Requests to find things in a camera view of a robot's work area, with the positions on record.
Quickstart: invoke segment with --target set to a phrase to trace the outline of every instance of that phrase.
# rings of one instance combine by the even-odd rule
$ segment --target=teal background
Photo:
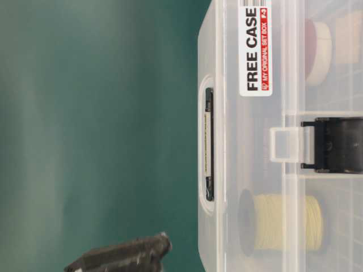
[[[197,250],[197,35],[210,0],[0,1],[1,271],[166,231]]]

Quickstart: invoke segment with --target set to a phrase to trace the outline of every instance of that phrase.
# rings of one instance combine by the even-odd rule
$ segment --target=clear plastic case
[[[302,164],[316,164],[318,135],[311,125],[301,125],[317,118],[363,117],[363,1],[266,1],[272,1],[271,96],[239,93],[242,1],[213,0],[199,34],[202,262],[207,272],[363,271],[363,175],[302,168]],[[210,124],[205,123],[207,88],[213,89],[212,135],[206,132]],[[359,129],[353,125],[353,133],[360,134]],[[212,151],[208,152],[210,137]],[[358,152],[358,157],[350,160],[339,153],[333,161],[359,165],[360,140],[345,139],[351,147],[348,151]],[[323,148],[326,154],[328,147]],[[206,198],[204,171],[210,156],[212,201]],[[254,209],[247,207],[246,191],[252,198],[281,196],[281,249],[252,249],[246,254],[246,243],[254,239],[249,229],[254,225],[246,222],[244,214]],[[305,247],[306,196],[318,199],[324,222],[322,246],[316,251]]]

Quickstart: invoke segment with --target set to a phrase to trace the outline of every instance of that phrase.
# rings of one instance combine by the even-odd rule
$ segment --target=label sticker
[[[211,119],[210,112],[204,113],[204,176],[210,177],[212,175],[211,165]]]
[[[272,94],[272,0],[238,0],[239,93]]]

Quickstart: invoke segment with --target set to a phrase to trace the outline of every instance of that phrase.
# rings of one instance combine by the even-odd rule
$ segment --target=case lid
[[[271,13],[272,92],[244,96],[241,71],[254,64],[241,60],[240,31],[248,30],[241,12],[258,5]],[[199,252],[206,271],[363,271],[362,20],[358,0],[212,1],[198,44]],[[214,99],[212,201],[203,170],[207,88]],[[262,196],[279,202],[267,210],[275,221],[261,229]],[[318,250],[306,246],[307,197],[323,224]],[[258,233],[274,226],[281,226],[281,246],[260,249]]]

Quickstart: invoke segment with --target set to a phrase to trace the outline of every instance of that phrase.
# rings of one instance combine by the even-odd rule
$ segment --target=plastic compartment
[[[213,0],[199,34],[199,251],[207,272],[363,271],[363,175],[301,169],[317,117],[363,117],[363,2],[273,0],[273,94],[242,97],[238,78],[237,0]],[[306,83],[307,20],[331,34],[323,82]],[[214,88],[214,195],[205,200],[203,93]],[[284,248],[246,256],[240,196],[280,194]],[[305,247],[306,195],[319,196],[328,234],[319,253]]]

